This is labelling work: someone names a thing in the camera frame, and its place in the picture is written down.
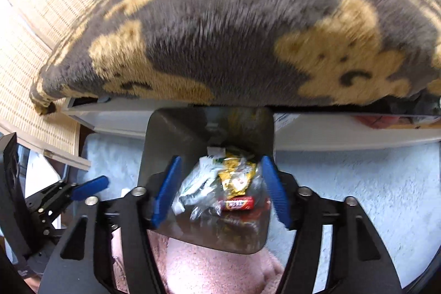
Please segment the dark trash bin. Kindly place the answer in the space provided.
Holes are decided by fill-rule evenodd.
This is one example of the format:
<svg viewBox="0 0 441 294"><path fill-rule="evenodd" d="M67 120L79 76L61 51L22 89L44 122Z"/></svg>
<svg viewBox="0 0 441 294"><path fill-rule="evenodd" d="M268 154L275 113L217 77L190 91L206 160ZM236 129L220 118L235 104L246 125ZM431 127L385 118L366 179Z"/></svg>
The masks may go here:
<svg viewBox="0 0 441 294"><path fill-rule="evenodd" d="M138 182L146 217L173 239L236 254L260 251L271 199L261 162L274 149L266 108L163 108L149 117Z"/></svg>

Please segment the white plastic wrap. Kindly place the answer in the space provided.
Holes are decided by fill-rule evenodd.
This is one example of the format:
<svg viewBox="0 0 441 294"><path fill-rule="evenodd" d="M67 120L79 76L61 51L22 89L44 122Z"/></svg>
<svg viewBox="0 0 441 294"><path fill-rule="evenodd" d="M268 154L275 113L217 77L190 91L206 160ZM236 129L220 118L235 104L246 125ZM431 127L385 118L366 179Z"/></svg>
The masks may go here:
<svg viewBox="0 0 441 294"><path fill-rule="evenodd" d="M219 200L207 201L196 205L190 214L192 222L197 221L203 214L211 216L220 216L222 214L222 202Z"/></svg>

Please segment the white green paper package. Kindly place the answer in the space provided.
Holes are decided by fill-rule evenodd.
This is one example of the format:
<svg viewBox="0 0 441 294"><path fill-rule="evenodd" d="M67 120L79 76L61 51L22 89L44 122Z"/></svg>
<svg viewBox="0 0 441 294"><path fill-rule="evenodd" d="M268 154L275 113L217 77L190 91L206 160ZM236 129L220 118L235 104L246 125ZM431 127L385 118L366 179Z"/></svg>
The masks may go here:
<svg viewBox="0 0 441 294"><path fill-rule="evenodd" d="M217 173L222 169L221 157L204 156L182 181L172 203L172 211L178 216L189 207L217 200L222 190Z"/></svg>

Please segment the red cylindrical can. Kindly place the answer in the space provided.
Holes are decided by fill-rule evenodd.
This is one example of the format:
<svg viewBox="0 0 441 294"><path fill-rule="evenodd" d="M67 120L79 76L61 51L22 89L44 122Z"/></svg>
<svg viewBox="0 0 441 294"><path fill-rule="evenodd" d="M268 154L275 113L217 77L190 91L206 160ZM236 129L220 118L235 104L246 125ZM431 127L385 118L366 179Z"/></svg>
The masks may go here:
<svg viewBox="0 0 441 294"><path fill-rule="evenodd" d="M236 196L221 202L222 211L251 211L255 205L252 196Z"/></svg>

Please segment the yellow snack wrapper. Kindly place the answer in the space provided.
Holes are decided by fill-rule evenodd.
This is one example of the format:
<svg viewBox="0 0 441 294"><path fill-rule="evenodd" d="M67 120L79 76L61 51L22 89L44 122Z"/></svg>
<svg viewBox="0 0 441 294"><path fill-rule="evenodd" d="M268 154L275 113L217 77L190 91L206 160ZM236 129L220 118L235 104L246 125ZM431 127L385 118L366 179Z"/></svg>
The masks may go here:
<svg viewBox="0 0 441 294"><path fill-rule="evenodd" d="M256 164L245 157L226 157L222 159L222 169L217 173L226 199L246 194L256 175Z"/></svg>

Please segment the teddy bear pattern blanket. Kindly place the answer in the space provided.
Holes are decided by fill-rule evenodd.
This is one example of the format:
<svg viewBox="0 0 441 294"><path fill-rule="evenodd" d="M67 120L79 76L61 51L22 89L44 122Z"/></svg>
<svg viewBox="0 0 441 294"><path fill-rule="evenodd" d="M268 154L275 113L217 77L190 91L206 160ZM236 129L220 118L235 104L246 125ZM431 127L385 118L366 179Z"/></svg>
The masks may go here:
<svg viewBox="0 0 441 294"><path fill-rule="evenodd" d="M61 98L366 105L440 94L436 0L96 0L41 67Z"/></svg>

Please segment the woven bamboo folding screen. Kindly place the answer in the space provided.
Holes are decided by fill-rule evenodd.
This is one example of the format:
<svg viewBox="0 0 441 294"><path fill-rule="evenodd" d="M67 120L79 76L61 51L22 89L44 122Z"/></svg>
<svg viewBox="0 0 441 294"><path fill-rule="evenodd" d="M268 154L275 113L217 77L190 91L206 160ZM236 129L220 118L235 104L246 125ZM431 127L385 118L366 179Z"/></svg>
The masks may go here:
<svg viewBox="0 0 441 294"><path fill-rule="evenodd" d="M28 93L56 44L93 1L1 0L1 132L79 169L90 167L79 156L79 123L62 113L39 116Z"/></svg>

